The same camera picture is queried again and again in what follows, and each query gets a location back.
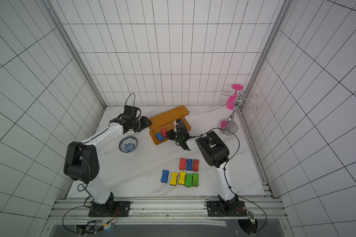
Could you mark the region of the red eraser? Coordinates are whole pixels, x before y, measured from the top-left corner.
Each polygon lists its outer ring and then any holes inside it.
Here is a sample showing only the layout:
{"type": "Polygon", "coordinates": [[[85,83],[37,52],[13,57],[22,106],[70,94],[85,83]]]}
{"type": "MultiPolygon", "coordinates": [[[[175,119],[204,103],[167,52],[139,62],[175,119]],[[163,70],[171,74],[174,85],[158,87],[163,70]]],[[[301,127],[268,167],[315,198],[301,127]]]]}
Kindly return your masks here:
{"type": "Polygon", "coordinates": [[[196,160],[196,159],[193,160],[192,170],[194,172],[198,172],[199,171],[199,160],[196,160]]]}
{"type": "Polygon", "coordinates": [[[166,138],[167,137],[167,129],[165,129],[165,128],[161,129],[161,135],[162,135],[162,137],[166,138]]]}
{"type": "Polygon", "coordinates": [[[187,159],[180,158],[179,170],[186,170],[187,159]]]}

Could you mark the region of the two-tier wooden shelf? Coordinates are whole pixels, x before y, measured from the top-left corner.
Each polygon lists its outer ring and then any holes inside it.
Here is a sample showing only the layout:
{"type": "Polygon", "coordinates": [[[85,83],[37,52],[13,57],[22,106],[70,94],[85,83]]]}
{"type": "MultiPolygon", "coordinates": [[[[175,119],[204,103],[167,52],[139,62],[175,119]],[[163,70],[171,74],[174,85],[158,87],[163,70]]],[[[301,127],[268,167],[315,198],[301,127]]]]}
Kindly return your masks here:
{"type": "Polygon", "coordinates": [[[168,140],[165,139],[164,141],[160,142],[156,137],[156,134],[158,132],[162,134],[161,133],[162,129],[166,129],[167,131],[171,129],[175,129],[175,121],[177,119],[183,120],[183,118],[188,115],[189,115],[189,110],[186,108],[186,106],[181,105],[173,109],[170,109],[166,112],[150,117],[149,120],[152,122],[152,125],[149,127],[150,129],[149,134],[154,144],[158,146],[168,140]]]}

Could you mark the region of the green eraser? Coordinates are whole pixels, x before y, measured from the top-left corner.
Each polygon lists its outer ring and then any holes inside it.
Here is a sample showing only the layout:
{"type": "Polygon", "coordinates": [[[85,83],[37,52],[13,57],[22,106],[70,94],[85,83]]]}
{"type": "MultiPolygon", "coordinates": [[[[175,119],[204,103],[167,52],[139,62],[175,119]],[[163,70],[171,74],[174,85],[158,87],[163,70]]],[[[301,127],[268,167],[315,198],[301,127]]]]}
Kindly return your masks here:
{"type": "Polygon", "coordinates": [[[187,173],[185,176],[185,186],[191,188],[192,187],[192,174],[187,173]]]}
{"type": "Polygon", "coordinates": [[[199,186],[199,174],[198,173],[192,174],[192,186],[193,187],[199,186]]]}

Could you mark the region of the yellow eraser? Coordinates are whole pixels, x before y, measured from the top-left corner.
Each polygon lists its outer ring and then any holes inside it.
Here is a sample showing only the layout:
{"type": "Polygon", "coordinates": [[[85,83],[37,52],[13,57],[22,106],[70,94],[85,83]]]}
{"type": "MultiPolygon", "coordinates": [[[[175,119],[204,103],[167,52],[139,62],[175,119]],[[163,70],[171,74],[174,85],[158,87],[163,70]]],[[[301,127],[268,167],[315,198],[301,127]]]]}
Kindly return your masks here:
{"type": "Polygon", "coordinates": [[[177,172],[172,172],[171,173],[171,180],[170,180],[170,185],[171,186],[176,186],[178,183],[178,173],[177,172]]]}
{"type": "Polygon", "coordinates": [[[179,179],[178,179],[178,184],[179,185],[184,185],[186,181],[186,172],[180,171],[179,173],[179,179]]]}

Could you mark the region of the blue eraser top shelf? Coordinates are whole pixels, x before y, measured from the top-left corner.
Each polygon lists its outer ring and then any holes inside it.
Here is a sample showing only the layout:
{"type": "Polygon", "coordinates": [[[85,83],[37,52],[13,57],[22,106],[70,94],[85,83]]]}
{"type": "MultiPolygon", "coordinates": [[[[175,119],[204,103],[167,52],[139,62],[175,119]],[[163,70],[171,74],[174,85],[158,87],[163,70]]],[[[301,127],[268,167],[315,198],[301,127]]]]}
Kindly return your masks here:
{"type": "Polygon", "coordinates": [[[168,183],[168,176],[169,176],[169,171],[163,170],[162,177],[161,177],[161,183],[168,183]]]}

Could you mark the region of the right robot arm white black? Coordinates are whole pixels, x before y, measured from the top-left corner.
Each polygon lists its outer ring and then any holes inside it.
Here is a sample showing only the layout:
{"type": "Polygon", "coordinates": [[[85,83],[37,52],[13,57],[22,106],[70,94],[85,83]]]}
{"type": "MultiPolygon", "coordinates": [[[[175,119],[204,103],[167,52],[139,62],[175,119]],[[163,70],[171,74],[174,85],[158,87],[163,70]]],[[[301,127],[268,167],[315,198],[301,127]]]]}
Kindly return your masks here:
{"type": "Polygon", "coordinates": [[[186,151],[199,150],[205,162],[214,169],[220,188],[218,197],[223,212],[236,209],[239,197],[231,190],[229,172],[226,165],[229,162],[230,151],[222,139],[215,133],[215,128],[200,136],[190,136],[186,125],[180,122],[175,129],[166,132],[167,138],[176,142],[186,151]]]}

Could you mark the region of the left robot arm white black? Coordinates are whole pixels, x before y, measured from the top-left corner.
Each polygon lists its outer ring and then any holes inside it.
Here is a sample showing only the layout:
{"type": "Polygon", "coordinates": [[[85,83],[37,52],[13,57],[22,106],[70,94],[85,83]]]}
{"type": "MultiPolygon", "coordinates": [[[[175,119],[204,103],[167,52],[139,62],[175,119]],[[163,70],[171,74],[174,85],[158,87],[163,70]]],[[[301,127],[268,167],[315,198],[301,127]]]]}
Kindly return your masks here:
{"type": "Polygon", "coordinates": [[[110,215],[115,210],[115,201],[99,176],[98,153],[128,131],[138,133],[151,125],[152,122],[141,115],[140,108],[126,105],[123,113],[110,120],[106,128],[88,139],[68,145],[63,173],[86,185],[85,191],[100,212],[110,215]]]}

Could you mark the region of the blue floral plate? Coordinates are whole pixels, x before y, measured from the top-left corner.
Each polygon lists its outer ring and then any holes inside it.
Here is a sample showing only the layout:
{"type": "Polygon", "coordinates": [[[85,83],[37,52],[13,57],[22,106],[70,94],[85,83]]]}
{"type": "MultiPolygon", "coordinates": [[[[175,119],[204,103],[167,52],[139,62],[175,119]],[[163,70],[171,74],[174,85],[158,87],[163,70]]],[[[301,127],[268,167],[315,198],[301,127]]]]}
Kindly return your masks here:
{"type": "Polygon", "coordinates": [[[122,139],[119,143],[119,150],[123,153],[133,152],[138,145],[138,140],[133,136],[128,136],[122,139]]]}

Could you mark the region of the chrome glass holder stand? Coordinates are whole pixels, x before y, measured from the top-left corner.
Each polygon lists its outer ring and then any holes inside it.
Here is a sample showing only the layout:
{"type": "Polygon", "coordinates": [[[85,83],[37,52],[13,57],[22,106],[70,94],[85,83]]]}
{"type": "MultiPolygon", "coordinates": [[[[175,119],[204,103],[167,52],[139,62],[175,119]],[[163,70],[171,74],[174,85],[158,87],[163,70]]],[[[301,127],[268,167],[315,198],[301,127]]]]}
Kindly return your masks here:
{"type": "MultiPolygon", "coordinates": [[[[228,98],[232,95],[232,91],[223,90],[222,95],[228,98]]],[[[242,90],[234,102],[234,109],[227,118],[223,118],[218,122],[218,129],[223,135],[231,136],[237,133],[238,125],[235,122],[237,116],[244,114],[245,111],[255,113],[258,111],[258,106],[252,101],[257,100],[258,95],[255,93],[245,93],[242,90]]],[[[221,101],[221,106],[226,108],[228,99],[221,101]]]]}

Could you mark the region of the pink wine glass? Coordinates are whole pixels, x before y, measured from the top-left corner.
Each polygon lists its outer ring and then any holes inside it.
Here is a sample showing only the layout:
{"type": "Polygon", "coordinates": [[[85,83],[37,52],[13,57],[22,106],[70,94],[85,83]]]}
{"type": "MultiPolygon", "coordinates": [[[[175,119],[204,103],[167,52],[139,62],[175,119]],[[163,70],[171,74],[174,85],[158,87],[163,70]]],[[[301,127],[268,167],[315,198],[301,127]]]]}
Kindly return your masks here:
{"type": "Polygon", "coordinates": [[[239,93],[244,89],[244,86],[240,85],[240,84],[233,84],[231,86],[231,88],[234,90],[234,93],[228,98],[226,107],[229,110],[233,110],[234,109],[234,102],[237,99],[239,93]]]}

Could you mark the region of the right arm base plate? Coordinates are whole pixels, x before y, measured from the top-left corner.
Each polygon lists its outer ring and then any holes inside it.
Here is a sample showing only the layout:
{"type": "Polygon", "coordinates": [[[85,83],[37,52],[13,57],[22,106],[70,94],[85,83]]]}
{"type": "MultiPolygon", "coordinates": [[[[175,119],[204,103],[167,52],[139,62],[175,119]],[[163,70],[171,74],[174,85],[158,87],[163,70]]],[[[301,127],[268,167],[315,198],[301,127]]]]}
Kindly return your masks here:
{"type": "Polygon", "coordinates": [[[221,204],[220,201],[206,200],[204,204],[209,217],[246,217],[248,215],[243,201],[238,201],[230,207],[221,204]]]}

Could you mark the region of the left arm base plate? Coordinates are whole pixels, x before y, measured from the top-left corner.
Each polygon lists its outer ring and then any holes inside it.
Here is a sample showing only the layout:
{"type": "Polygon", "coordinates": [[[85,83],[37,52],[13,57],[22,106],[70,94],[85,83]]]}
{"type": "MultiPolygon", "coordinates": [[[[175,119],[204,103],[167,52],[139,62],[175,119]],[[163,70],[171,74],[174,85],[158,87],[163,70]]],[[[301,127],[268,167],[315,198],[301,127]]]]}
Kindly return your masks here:
{"type": "Polygon", "coordinates": [[[89,217],[128,217],[130,201],[109,200],[105,204],[93,203],[90,207],[89,217]]]}

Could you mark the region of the aluminium mounting rail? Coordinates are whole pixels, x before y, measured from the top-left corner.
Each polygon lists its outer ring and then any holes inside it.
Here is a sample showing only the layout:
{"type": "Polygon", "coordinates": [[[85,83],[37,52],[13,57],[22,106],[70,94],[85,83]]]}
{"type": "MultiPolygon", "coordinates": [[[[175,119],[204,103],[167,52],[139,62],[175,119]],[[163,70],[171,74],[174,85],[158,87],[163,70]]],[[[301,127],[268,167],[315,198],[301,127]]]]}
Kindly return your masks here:
{"type": "Polygon", "coordinates": [[[112,224],[206,224],[225,225],[226,219],[256,220],[259,226],[270,219],[286,219],[280,199],[251,197],[233,211],[221,211],[215,197],[116,198],[116,207],[109,216],[100,215],[84,198],[59,199],[47,223],[79,226],[87,223],[112,224]]]}

